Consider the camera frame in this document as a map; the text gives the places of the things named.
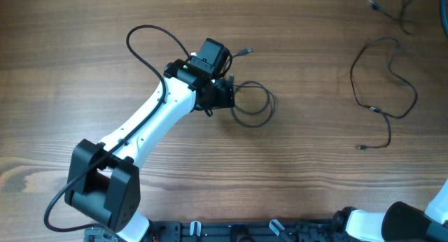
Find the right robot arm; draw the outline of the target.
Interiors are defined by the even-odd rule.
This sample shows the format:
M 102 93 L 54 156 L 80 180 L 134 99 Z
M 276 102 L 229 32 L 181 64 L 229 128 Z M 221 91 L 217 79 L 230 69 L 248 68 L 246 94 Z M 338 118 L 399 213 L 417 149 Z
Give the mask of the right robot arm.
M 330 233 L 359 241 L 447 241 L 447 184 L 424 211 L 401 201 L 384 213 L 346 207 L 334 214 Z

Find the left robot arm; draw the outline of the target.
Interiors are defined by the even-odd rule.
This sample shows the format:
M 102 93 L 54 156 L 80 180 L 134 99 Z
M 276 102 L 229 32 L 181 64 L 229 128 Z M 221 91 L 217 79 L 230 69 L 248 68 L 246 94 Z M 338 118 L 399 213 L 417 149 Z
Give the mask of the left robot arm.
M 142 241 L 150 220 L 140 214 L 140 171 L 155 146 L 185 115 L 235 104 L 233 81 L 224 80 L 230 51 L 208 38 L 197 55 L 166 65 L 150 98 L 98 143 L 83 139 L 73 150 L 64 190 L 71 207 L 119 241 Z

